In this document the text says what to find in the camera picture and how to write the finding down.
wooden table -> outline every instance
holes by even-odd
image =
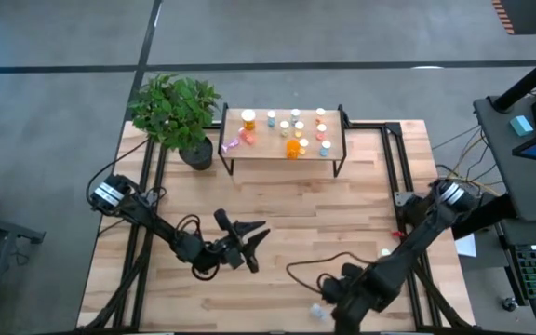
[[[243,126],[243,120],[241,113],[246,110],[245,108],[229,108],[228,105],[224,105],[222,111],[221,121],[221,134],[219,136],[219,147],[223,144],[228,144],[234,139],[239,138],[239,130]],[[345,133],[342,131],[342,106],[339,110],[326,110],[324,115],[320,117],[320,120],[327,126],[324,140],[330,141],[331,148],[328,150],[327,156],[320,155],[320,148],[322,147],[322,141],[316,138],[317,124],[315,123],[318,117],[315,110],[300,110],[299,121],[303,122],[304,128],[301,132],[302,136],[296,138],[295,127],[291,124],[290,111],[283,109],[273,109],[276,113],[276,125],[275,127],[268,127],[268,109],[254,109],[256,114],[255,129],[250,131],[255,138],[255,143],[249,145],[244,141],[240,141],[240,144],[234,148],[228,148],[224,153],[219,151],[219,156],[222,163],[226,167],[231,176],[235,170],[234,161],[236,159],[269,159],[269,160],[285,160],[287,159],[287,142],[291,140],[307,139],[309,144],[306,148],[305,154],[300,154],[297,160],[321,160],[332,162],[334,170],[334,177],[338,177],[341,172],[342,164],[346,158],[346,139]],[[281,136],[280,122],[288,121],[290,127],[288,129],[288,135]],[[231,164],[227,165],[225,159],[231,160]]]
[[[434,158],[423,121],[402,121],[404,143],[413,184],[428,192],[437,177]],[[209,131],[215,146],[218,131]],[[144,135],[126,125],[118,154],[142,141]],[[190,266],[178,261],[167,243],[154,238],[142,310],[144,331],[332,331],[333,321],[319,321],[310,307],[320,297],[288,277],[292,261],[330,257],[342,251],[375,260],[382,248],[394,249],[398,241],[393,202],[382,152],[382,135],[373,130],[348,130],[346,168],[333,179],[329,162],[246,160],[238,163],[233,177],[215,155],[206,171],[193,171],[177,153],[169,153],[163,186],[167,196],[159,214],[176,224],[195,213],[202,220],[206,240],[222,236],[212,213],[225,208],[231,220],[266,220],[272,232],[257,250],[260,272],[246,266],[236,271],[223,266],[210,282],[195,280]],[[395,145],[393,154],[397,157]],[[139,178],[143,148],[119,162],[116,173]],[[402,176],[397,158],[396,175]],[[151,171],[151,182],[154,178]],[[113,223],[103,219],[102,227]],[[78,325],[90,321],[108,301],[119,283],[129,227],[121,224],[98,240]],[[433,278],[449,303],[467,322],[474,323],[451,231],[444,232],[428,249]],[[327,264],[293,268],[301,280],[314,284],[320,273],[340,273],[341,258]],[[420,288],[423,312],[426,299]],[[131,313],[131,304],[127,312]],[[362,330],[414,330],[406,285],[400,296],[382,313],[370,311]]]

white paper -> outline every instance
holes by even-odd
[[[469,234],[459,240],[454,241],[456,244],[456,251],[459,255],[476,257],[475,236]]]

pink object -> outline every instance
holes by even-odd
[[[234,140],[228,142],[227,144],[223,144],[222,147],[221,147],[222,148],[222,153],[226,154],[229,151],[229,149],[234,148],[237,145],[239,145],[239,139],[234,139]]]
[[[256,142],[256,138],[243,128],[239,129],[239,137],[249,145]]]

black desk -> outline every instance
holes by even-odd
[[[533,102],[533,99],[523,99],[513,106],[509,114],[495,112],[487,99],[474,103],[477,119],[483,127],[516,214],[526,221],[536,221],[536,161],[513,156],[512,149],[535,135],[518,137],[510,126],[510,120],[525,115],[534,126],[530,109]]]
[[[525,115],[534,126],[530,109],[533,102],[533,99],[520,100],[512,107],[511,113],[500,114],[493,110],[487,99],[475,101],[477,119],[502,174],[507,194],[490,202],[489,207],[484,208],[481,214],[459,228],[459,235],[467,233],[469,225],[470,229],[476,229],[503,218],[514,218],[502,220],[500,223],[503,232],[501,238],[505,238],[504,245],[536,244],[536,161],[512,155],[512,149],[536,135],[518,137],[510,126],[510,120],[518,115]],[[506,273],[513,282],[515,268],[509,253],[507,258],[512,267],[506,267]],[[517,295],[517,285],[513,284],[513,290]],[[536,300],[529,302],[536,316]]]

green leafy plant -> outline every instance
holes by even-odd
[[[204,127],[212,124],[221,95],[207,81],[159,74],[142,86],[129,104],[133,125],[169,150],[196,150],[206,137]]]

